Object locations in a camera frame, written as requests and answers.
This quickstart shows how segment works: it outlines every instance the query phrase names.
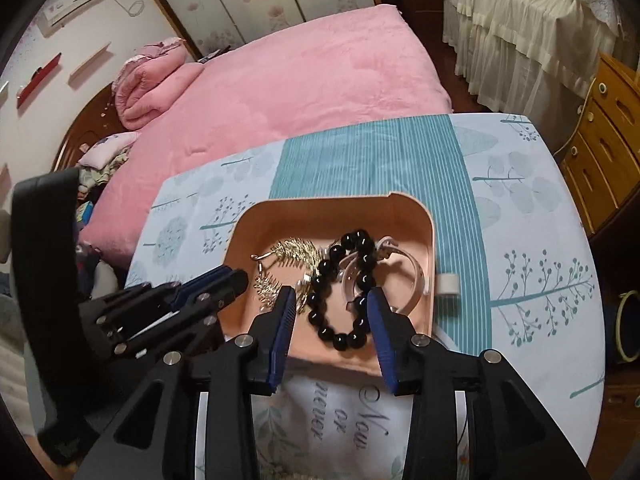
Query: wooden door frame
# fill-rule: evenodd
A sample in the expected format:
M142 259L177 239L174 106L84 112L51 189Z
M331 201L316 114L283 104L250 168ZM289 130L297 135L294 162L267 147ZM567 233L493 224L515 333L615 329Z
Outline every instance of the wooden door frame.
M184 28L184 25L180 21L180 18L178 18L174 10L171 8L169 2L167 0L154 1L156 5L160 7L160 11L169 22L169 25L171 25L172 29L185 41L185 46L187 47L189 54L191 54L191 57L193 57L194 60L200 59L203 56L203 53L200 51L195 41L193 41L191 35L187 32L187 29Z

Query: teal striped stripe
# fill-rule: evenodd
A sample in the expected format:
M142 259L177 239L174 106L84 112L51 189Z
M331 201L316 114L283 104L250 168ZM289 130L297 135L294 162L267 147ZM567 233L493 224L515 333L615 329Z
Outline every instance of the teal striped stripe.
M402 191L436 225L436 271L460 275L462 296L436 298L434 320L461 351L491 345L489 281L471 183L448 116L376 121L284 143L270 198Z

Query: gold leaf jewelry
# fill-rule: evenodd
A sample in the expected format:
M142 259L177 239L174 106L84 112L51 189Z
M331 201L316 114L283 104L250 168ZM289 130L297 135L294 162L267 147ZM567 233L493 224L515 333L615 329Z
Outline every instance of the gold leaf jewelry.
M255 277L254 288L262 302L262 309L265 310L273 308L282 286L273 276L264 272L262 260L269 256L275 256L276 262L286 266L305 267L306 273L296 285L296 309L298 314L302 313L310 290L309 280L322 259L321 252L309 240L287 238L274 243L269 251L261 256L251 255L251 259L258 262L258 275Z

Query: yellow ring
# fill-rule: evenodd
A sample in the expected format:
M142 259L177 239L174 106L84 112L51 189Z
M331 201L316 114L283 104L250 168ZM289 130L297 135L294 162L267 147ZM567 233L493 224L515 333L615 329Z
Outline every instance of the yellow ring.
M618 354L620 354L620 357L622 357L622 360L625 363L632 363L633 361L638 359L638 357L640 357L640 350L636 352L636 355L634 355L633 357L629 357L628 355L626 355L625 351L622 349L622 341L620 341L620 322L622 321L622 309L625 307L626 300L628 300L631 296L635 296L636 298L640 299L640 293L638 293L637 290L630 290L628 293L620 295L620 298L622 299L620 301L620 306L618 307L618 312L616 314L616 349L618 350Z

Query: black bead bracelet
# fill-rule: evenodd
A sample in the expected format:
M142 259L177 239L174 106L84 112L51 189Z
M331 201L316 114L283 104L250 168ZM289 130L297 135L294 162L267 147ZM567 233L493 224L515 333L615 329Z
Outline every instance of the black bead bracelet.
M328 257L318 264L318 273L311 278L311 292L306 298L306 304L311 307L308 314L309 323L318 329L318 337L324 342L331 342L334 348L344 352L347 348L362 348L367 342L367 334L370 332L369 319L367 319L367 294L376 286L373 277L373 269L377 260L375 255L376 244L373 238L364 229L358 229L345 234L340 242L329 247ZM346 333L335 333L335 330L327 322L326 295L330 283L338 276L340 261L353 251L357 251L357 265L359 269L356 285L362 294L354 301L356 319L353 321L353 330Z

